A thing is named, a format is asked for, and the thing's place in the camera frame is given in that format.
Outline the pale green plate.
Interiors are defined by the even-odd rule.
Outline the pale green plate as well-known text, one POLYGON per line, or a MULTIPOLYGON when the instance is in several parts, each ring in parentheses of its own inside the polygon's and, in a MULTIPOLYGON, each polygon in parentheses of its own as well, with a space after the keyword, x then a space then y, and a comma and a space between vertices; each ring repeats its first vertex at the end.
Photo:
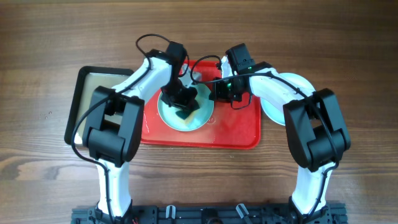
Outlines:
POLYGON ((205 84, 194 85, 189 76, 191 69, 185 63, 182 66, 181 72, 183 73, 186 69, 188 71, 180 80, 184 87, 194 87, 197 90, 198 94, 195 100, 198 102, 199 109, 193 111, 187 118, 183 119, 177 115, 177 112, 180 111, 178 108, 169 107, 161 100, 162 94, 159 95, 157 102, 158 114, 162 121, 174 130, 185 132, 194 131, 202 127, 211 118, 214 110, 214 101, 208 99, 211 90, 205 84))

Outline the white round plate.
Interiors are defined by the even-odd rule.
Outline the white round plate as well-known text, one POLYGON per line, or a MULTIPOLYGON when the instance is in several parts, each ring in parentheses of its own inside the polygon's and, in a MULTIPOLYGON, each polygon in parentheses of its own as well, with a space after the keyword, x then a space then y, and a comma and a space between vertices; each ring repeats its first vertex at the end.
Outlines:
MULTIPOLYGON (((300 75, 276 73, 276 76, 299 88, 307 96, 315 91, 313 85, 300 75)), ((256 85, 258 93, 255 95, 261 99, 262 110, 273 122, 285 126, 283 105, 292 100, 302 100, 303 96, 275 78, 260 78, 256 85)))

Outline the green yellow sponge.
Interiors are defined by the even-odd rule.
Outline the green yellow sponge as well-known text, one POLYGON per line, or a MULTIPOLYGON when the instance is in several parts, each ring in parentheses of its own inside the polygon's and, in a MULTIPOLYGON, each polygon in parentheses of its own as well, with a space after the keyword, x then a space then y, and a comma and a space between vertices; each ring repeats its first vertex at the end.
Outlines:
POLYGON ((199 106, 195 106, 195 107, 193 107, 192 109, 178 110, 178 111, 175 112, 175 114, 176 114, 179 118, 185 120, 185 119, 187 119, 194 111, 198 110, 199 108, 200 108, 199 106))

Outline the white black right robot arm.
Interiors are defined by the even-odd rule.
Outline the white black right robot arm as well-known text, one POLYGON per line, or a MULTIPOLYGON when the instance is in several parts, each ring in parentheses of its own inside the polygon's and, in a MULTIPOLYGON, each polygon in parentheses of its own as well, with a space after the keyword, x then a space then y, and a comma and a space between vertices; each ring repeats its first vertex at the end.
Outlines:
POLYGON ((285 126, 289 151, 298 164, 295 190, 289 198, 292 223, 308 223, 326 213, 326 190, 332 172, 351 146, 338 100, 328 88, 315 90, 303 77, 279 73, 269 64, 241 63, 225 58, 216 64, 217 98, 235 100, 249 93, 265 101, 266 115, 285 126))

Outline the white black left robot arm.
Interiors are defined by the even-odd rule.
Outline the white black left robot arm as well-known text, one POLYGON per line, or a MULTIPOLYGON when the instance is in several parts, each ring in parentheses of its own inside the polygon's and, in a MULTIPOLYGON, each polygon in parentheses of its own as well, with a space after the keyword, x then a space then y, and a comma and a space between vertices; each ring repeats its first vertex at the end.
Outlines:
POLYGON ((96 211, 107 223, 132 219, 128 164, 141 142, 147 101, 162 90, 163 101, 183 119, 199 108, 197 90, 185 87, 179 79, 187 57, 182 45, 171 43, 165 52, 153 49, 144 56, 141 67, 124 82, 112 88, 97 87, 79 120, 85 123, 82 141, 90 155, 86 161, 99 172, 101 198, 96 211))

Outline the black water tray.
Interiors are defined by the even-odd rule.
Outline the black water tray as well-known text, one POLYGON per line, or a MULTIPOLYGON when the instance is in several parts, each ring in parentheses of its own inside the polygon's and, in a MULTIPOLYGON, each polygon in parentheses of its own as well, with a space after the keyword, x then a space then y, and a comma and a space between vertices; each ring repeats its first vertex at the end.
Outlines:
POLYGON ((64 134, 66 144, 72 143, 74 127, 88 109, 94 89, 98 86, 111 88, 129 78, 133 73, 133 70, 128 68, 84 66, 79 69, 64 134))

